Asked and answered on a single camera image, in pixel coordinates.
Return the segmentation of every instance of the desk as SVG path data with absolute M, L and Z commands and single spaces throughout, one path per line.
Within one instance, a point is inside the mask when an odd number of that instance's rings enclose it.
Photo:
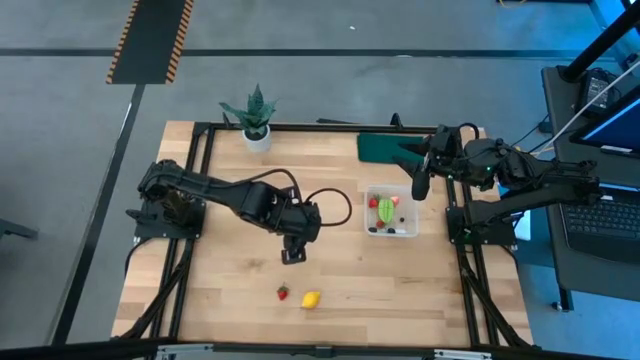
M 570 84 L 558 75 L 556 68 L 542 70 L 545 97 L 549 109 L 549 118 L 554 132 L 559 131 L 575 114 L 573 104 L 578 99 L 578 84 Z M 576 120 L 572 128 L 581 127 L 585 119 Z M 640 161 L 620 156 L 607 155 L 598 148 L 574 144 L 568 136 L 556 141 L 556 156 L 560 161 L 596 160 L 596 175 L 600 181 L 620 185 L 638 186 L 640 179 Z M 640 288 L 634 286 L 640 278 L 640 266 L 602 260 L 574 251 L 567 246 L 562 216 L 558 205 L 547 208 L 551 243 L 556 264 L 558 284 L 567 290 L 578 290 L 599 295 L 640 301 Z
M 174 159 L 184 166 L 193 127 L 192 122 L 168 122 L 158 159 Z M 470 137 L 471 131 L 464 134 Z M 305 263 L 284 266 L 280 237 L 246 224 L 218 204 L 207 203 L 205 226 L 191 264 L 180 340 L 469 346 L 456 253 L 445 225 L 444 180 L 434 179 L 428 200 L 419 204 L 418 237 L 369 237 L 363 225 L 367 186 L 409 185 L 411 180 L 395 165 L 359 162 L 356 136 L 353 132 L 273 131 L 271 150 L 256 155 L 248 152 L 237 131 L 215 132 L 209 175 L 234 181 L 284 167 L 298 180 L 303 196 L 322 187 L 336 187 L 351 198 L 354 211 L 347 224 L 320 231 L 316 242 L 307 245 Z M 194 169 L 200 168 L 202 150 L 198 152 Z M 280 175 L 267 181 L 289 186 Z M 473 194 L 475 199 L 498 198 L 494 191 Z M 344 202 L 335 194 L 321 194 L 314 201 L 325 222 L 346 214 Z M 500 247 L 483 248 L 494 302 L 519 335 L 531 342 L 512 258 Z M 128 330 L 156 295 L 166 251 L 167 240 L 158 239 L 133 255 L 113 335 Z M 283 282 L 291 293 L 279 301 L 276 289 Z M 302 295 L 309 290 L 322 292 L 319 307 L 302 310 Z M 169 299 L 161 334 L 167 332 L 171 309 Z M 478 301 L 475 309 L 486 343 Z

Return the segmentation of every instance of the strawberry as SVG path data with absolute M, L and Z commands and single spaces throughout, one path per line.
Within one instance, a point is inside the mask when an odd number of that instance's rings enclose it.
M 282 286 L 278 288 L 278 299 L 282 301 L 287 298 L 287 295 L 289 295 L 289 288 L 282 284 Z

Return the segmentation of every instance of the concrete floor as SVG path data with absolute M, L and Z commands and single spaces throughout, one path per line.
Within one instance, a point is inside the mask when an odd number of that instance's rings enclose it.
M 0 48 L 113 47 L 129 7 L 128 0 L 4 0 Z M 503 9 L 491 0 L 200 0 L 187 48 L 580 50 L 599 31 L 586 5 Z M 104 84 L 109 63 L 91 57 L 0 57 L 0 217 L 40 229 L 37 241 L 5 237 L 0 243 L 0 348 L 48 339 L 133 91 Z M 280 99 L 273 121 L 387 123 L 399 112 L 406 124 L 471 121 L 513 141 L 546 114 L 540 69 L 558 63 L 181 59 L 173 85 L 146 87 L 70 341 L 110 334 L 134 228 L 124 210 L 139 206 L 135 188 L 155 159 L 165 121 L 219 120 L 218 101 L 239 102 L 259 82 L 267 97 Z M 542 139 L 534 134 L 522 145 Z M 576 294 L 576 311 L 560 314 L 548 306 L 558 296 L 552 269 L 522 266 L 520 276 L 538 345 L 640 357 L 633 341 L 640 337 L 640 304 Z

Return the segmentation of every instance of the potted plant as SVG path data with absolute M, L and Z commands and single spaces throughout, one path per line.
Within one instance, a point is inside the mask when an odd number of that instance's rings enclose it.
M 224 111 L 229 112 L 240 121 L 236 126 L 242 129 L 242 137 L 252 152 L 265 152 L 271 147 L 271 130 L 269 119 L 276 111 L 276 101 L 265 102 L 260 91 L 260 84 L 256 85 L 253 94 L 249 94 L 247 111 L 240 110 L 221 102 Z

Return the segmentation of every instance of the white cable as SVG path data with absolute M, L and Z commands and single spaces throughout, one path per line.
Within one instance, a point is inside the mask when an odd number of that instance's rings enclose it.
M 609 84 L 606 88 L 604 88 L 604 90 L 602 90 L 600 93 L 598 93 L 598 95 L 596 95 L 596 97 L 594 97 L 593 99 L 591 99 L 591 101 L 589 101 L 587 103 L 587 105 L 585 105 L 582 109 L 580 109 L 580 111 L 578 111 L 572 118 L 571 120 L 569 120 L 569 122 L 567 123 L 567 125 L 565 125 L 564 127 L 562 127 L 562 129 L 560 129 L 560 131 L 558 131 L 558 133 L 551 138 L 551 140 L 549 140 L 548 143 L 546 143 L 543 147 L 542 150 L 540 150 L 538 152 L 538 155 L 536 155 L 536 157 L 540 156 L 540 154 L 542 154 L 543 152 L 549 150 L 549 145 L 553 144 L 554 141 L 556 141 L 560 135 L 562 135 L 562 133 L 567 130 L 567 128 L 569 128 L 569 126 L 571 126 L 571 124 L 573 124 L 574 121 L 576 121 L 577 118 L 580 117 L 580 115 L 582 115 L 582 113 L 589 107 L 591 106 L 591 104 L 593 104 L 596 100 L 598 100 L 598 98 L 602 95 L 605 94 L 607 91 L 609 91 L 609 89 L 611 89 L 615 84 L 618 83 L 618 81 L 622 80 L 623 77 L 627 76 L 627 74 L 629 74 L 631 71 L 633 71 L 633 69 L 635 69 L 636 67 L 638 67 L 638 65 L 640 65 L 640 61 L 636 62 L 635 64 L 633 64 L 632 67 L 629 68 L 629 70 L 625 71 L 624 73 L 622 73 L 622 75 L 618 76 L 617 79 L 615 79 L 614 81 L 611 82 L 611 84 Z

